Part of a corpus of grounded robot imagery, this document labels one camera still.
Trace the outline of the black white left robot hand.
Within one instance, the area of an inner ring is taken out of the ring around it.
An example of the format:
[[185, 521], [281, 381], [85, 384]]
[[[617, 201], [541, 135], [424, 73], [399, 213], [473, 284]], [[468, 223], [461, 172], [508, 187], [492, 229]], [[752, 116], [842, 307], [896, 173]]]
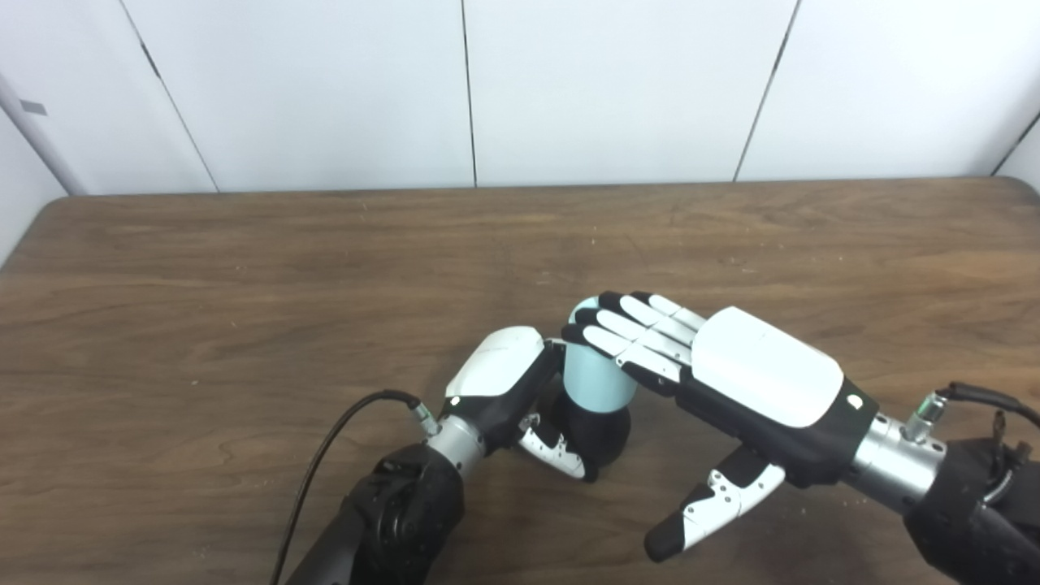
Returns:
[[448, 383], [440, 430], [428, 446], [464, 479], [498, 449], [520, 447], [563, 475], [595, 482], [597, 467], [535, 410], [564, 355], [564, 341], [530, 326], [489, 334]]

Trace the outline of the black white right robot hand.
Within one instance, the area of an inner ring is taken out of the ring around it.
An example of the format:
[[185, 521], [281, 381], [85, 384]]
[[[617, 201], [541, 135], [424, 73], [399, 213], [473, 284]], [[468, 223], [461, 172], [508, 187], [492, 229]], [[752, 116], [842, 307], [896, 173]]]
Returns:
[[739, 447], [643, 541], [661, 563], [772, 495], [833, 485], [853, 466], [879, 405], [830, 356], [738, 307], [702, 317], [654, 292], [601, 292], [564, 341], [609, 359]]

